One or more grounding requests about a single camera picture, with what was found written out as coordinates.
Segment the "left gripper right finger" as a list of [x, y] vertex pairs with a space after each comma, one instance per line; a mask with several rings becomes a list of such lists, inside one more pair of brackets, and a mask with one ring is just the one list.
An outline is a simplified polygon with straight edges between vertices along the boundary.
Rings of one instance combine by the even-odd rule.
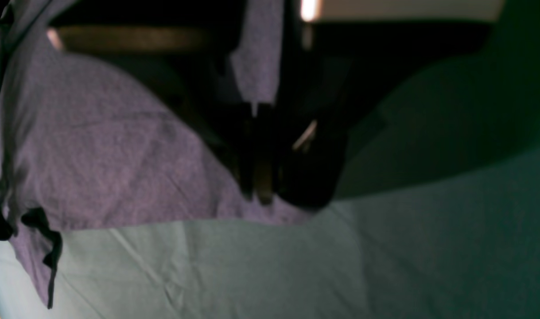
[[349, 130], [403, 81], [478, 52], [503, 0], [287, 0], [274, 189], [304, 209], [333, 198]]

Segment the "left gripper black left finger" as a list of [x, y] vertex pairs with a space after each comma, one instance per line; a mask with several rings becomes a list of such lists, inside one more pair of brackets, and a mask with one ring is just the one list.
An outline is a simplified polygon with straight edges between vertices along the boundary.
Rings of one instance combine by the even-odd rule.
[[231, 172], [244, 197], [272, 203], [271, 107], [256, 119], [247, 102], [223, 101], [245, 0], [80, 0], [48, 24], [60, 51], [124, 69], [197, 132]]

